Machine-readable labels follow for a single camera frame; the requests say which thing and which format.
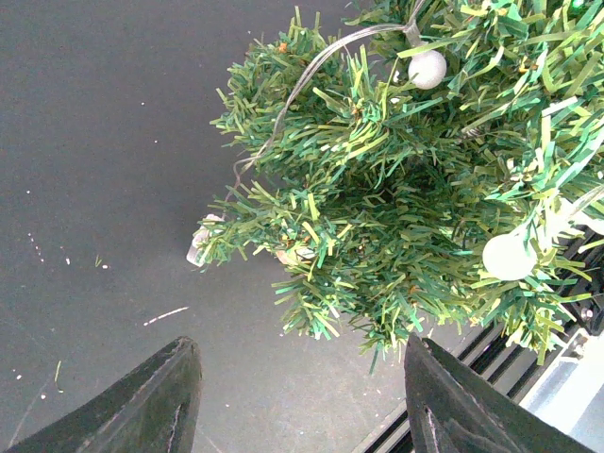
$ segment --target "artificial christmas tree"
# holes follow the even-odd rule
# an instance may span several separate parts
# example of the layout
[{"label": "artificial christmas tree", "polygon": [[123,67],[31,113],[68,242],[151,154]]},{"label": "artificial christmas tree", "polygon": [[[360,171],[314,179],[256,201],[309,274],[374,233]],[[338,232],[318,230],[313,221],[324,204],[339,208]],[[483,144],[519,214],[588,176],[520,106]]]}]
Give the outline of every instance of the artificial christmas tree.
[{"label": "artificial christmas tree", "polygon": [[[559,239],[604,229],[601,5],[380,0],[330,45],[296,14],[219,91],[214,123],[250,157],[197,262],[276,254],[287,331],[345,319],[377,353],[421,316],[496,320],[542,358],[569,316],[558,271],[582,275]],[[364,36],[381,61],[345,47]],[[250,168],[268,182],[243,184]]]}]

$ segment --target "white round light bulb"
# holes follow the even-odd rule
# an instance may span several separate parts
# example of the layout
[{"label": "white round light bulb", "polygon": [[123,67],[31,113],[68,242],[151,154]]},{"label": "white round light bulb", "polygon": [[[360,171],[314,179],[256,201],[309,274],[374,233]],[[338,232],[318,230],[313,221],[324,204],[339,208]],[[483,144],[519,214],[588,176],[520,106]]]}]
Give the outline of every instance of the white round light bulb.
[{"label": "white round light bulb", "polygon": [[530,245],[528,251],[525,250],[520,236],[501,234],[487,242],[482,262],[493,277],[513,281],[530,275],[537,264],[537,255]]},{"label": "white round light bulb", "polygon": [[430,90],[443,81],[446,59],[435,50],[414,55],[409,64],[409,80],[420,90]]}]

